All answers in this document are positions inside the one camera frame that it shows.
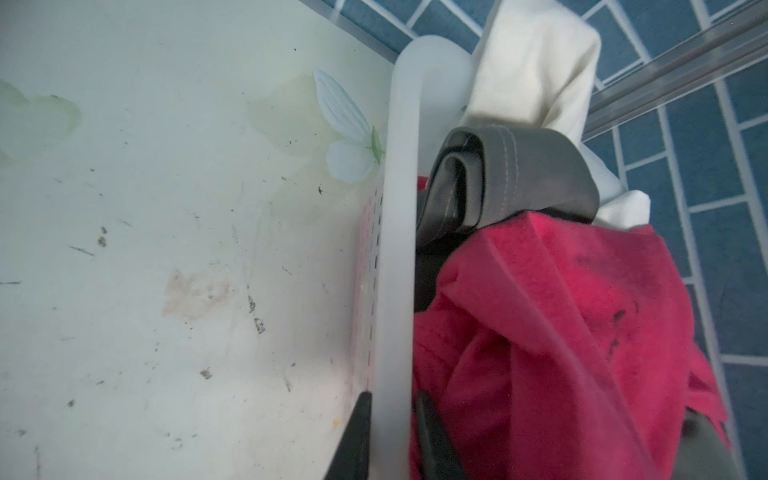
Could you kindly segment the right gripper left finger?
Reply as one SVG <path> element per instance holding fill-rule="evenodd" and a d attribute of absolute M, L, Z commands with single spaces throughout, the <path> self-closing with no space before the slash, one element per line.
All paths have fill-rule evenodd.
<path fill-rule="evenodd" d="M 330 462 L 324 480 L 367 480 L 369 475 L 372 393 L 363 391 Z"/>

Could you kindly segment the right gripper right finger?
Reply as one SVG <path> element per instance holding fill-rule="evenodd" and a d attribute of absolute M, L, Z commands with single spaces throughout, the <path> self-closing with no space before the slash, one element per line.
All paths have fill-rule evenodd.
<path fill-rule="evenodd" d="M 426 480 L 467 480 L 458 452 L 450 440 L 432 397 L 419 390 L 415 400 L 420 471 Z"/>

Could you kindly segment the pink t shirt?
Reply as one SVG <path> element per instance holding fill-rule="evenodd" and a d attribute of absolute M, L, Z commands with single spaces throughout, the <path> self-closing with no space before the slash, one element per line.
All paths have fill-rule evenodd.
<path fill-rule="evenodd" d="M 414 318 L 413 385 L 471 479 L 732 479 L 727 412 L 664 240 L 526 213 Z"/>

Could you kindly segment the white plastic laundry basket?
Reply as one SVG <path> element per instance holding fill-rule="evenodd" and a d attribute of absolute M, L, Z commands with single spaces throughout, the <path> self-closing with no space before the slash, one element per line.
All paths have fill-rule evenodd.
<path fill-rule="evenodd" d="M 472 56 L 434 35 L 411 42 L 392 75 L 386 157 L 359 217 L 349 398 L 372 395 L 370 479 L 409 476 L 417 184 L 461 120 Z"/>

